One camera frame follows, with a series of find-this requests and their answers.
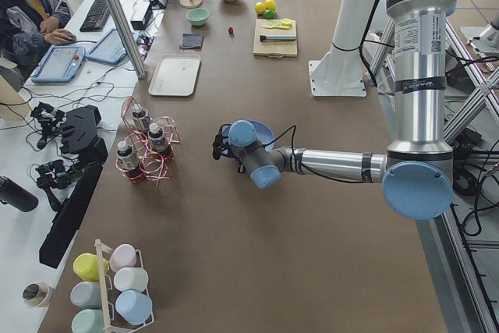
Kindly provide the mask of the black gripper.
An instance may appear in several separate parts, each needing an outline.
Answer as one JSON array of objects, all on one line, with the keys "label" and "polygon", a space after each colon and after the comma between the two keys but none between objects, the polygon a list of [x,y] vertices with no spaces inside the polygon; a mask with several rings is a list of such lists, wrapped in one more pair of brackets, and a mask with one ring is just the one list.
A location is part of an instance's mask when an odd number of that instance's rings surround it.
[{"label": "black gripper", "polygon": [[243,160],[246,158],[245,154],[235,155],[234,159],[237,161],[237,172],[238,173],[246,173],[246,166],[243,163]]}]

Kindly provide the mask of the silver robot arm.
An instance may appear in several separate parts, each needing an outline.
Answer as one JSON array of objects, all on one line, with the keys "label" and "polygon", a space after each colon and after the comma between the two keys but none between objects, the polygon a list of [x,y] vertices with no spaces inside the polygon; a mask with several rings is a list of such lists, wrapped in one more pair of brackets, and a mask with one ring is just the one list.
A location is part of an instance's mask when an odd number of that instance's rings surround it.
[{"label": "silver robot arm", "polygon": [[[378,0],[342,0],[331,50],[310,68],[310,82],[323,95],[351,94],[354,49],[370,25]],[[395,24],[394,96],[397,133],[385,154],[279,147],[267,151],[254,126],[239,120],[222,144],[257,187],[283,172],[311,173],[334,181],[382,185],[384,199],[399,214],[429,220],[453,197],[453,151],[444,140],[445,24],[456,0],[386,0]]]}]

